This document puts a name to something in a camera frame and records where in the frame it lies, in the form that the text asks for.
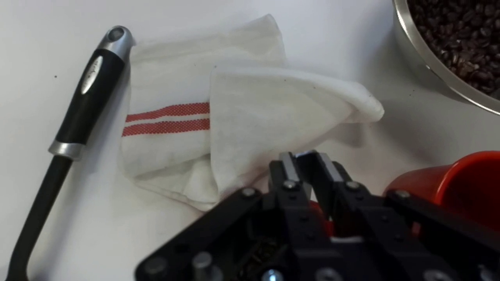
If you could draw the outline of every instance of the red stripe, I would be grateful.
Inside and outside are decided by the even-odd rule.
[[[186,131],[206,131],[209,129],[209,118],[189,120],[189,122],[159,122],[159,123],[140,123],[125,126],[122,136],[136,134],[175,134]]]
[[[162,115],[192,115],[192,114],[208,114],[208,112],[209,112],[209,103],[169,104],[169,106],[156,109],[156,111],[130,114],[130,115],[126,115],[126,122],[144,120],[144,118],[158,118]]]

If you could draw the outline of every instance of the white towel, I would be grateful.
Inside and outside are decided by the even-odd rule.
[[[137,45],[122,151],[139,187],[206,211],[340,122],[375,122],[359,84],[284,69],[270,15],[192,40]]]

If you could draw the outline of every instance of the black handle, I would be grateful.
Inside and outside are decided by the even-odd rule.
[[[56,134],[58,142],[81,145],[87,142],[123,70],[125,62],[117,54],[108,50],[94,51]]]

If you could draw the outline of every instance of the black machine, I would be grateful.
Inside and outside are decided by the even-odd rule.
[[[320,207],[314,207],[314,190]],[[136,268],[136,281],[497,281],[500,240],[405,190],[373,197],[317,151],[270,162]]]

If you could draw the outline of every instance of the white surface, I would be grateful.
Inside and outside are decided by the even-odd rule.
[[[323,145],[373,190],[406,170],[500,147],[498,117],[412,78],[389,36],[389,0],[3,0],[0,278],[50,161],[47,147],[103,31],[123,23],[140,40],[269,12],[294,67],[358,79],[384,101],[381,123],[337,128]],[[98,134],[59,193],[31,259],[31,279],[130,281],[144,256],[197,215],[117,179],[122,120],[117,103],[103,122],[111,129]]]

